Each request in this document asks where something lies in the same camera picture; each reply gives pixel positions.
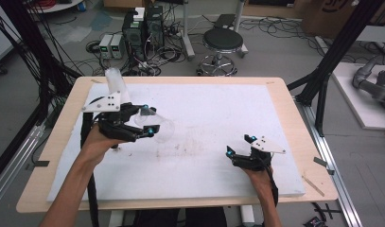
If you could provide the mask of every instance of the black stool seat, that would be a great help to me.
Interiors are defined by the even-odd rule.
[[[242,36],[228,28],[213,28],[203,35],[204,45],[218,52],[236,52],[243,45]]]

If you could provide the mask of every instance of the human arm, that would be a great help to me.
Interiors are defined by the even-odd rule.
[[[275,208],[271,192],[271,180],[266,171],[252,171],[242,168],[248,174],[263,210],[266,227],[279,227],[281,220]]]
[[[95,167],[103,160],[105,152],[112,146],[124,143],[109,139],[94,125],[72,164],[62,186],[40,224],[48,226],[74,226],[80,201]]]

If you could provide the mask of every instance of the person's left arm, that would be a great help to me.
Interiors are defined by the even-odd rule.
[[[98,131],[97,125],[92,127],[40,226],[74,226],[80,201],[95,167],[110,147],[120,143],[124,141],[109,139]]]

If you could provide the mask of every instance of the white platform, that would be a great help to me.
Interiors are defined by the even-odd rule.
[[[385,130],[385,109],[370,94],[352,86],[352,78],[362,66],[340,63],[334,70],[334,78],[360,125],[366,130]],[[376,83],[377,75],[382,70],[385,70],[385,65],[376,65],[368,80]]]
[[[254,196],[246,174],[225,156],[226,146],[248,155],[245,133],[266,135],[286,149],[272,165],[280,197],[302,196],[302,183],[271,98],[263,85],[129,84],[134,104],[148,104],[175,124],[173,137],[120,145],[95,171],[99,200]],[[86,103],[108,94],[94,84]],[[79,152],[81,117],[61,157],[48,201],[54,200]]]

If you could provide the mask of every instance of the white cylinder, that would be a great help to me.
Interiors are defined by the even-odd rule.
[[[107,82],[109,83],[110,94],[120,92],[121,104],[131,102],[131,97],[128,92],[127,85],[121,76],[121,72],[118,68],[108,68],[105,71]]]

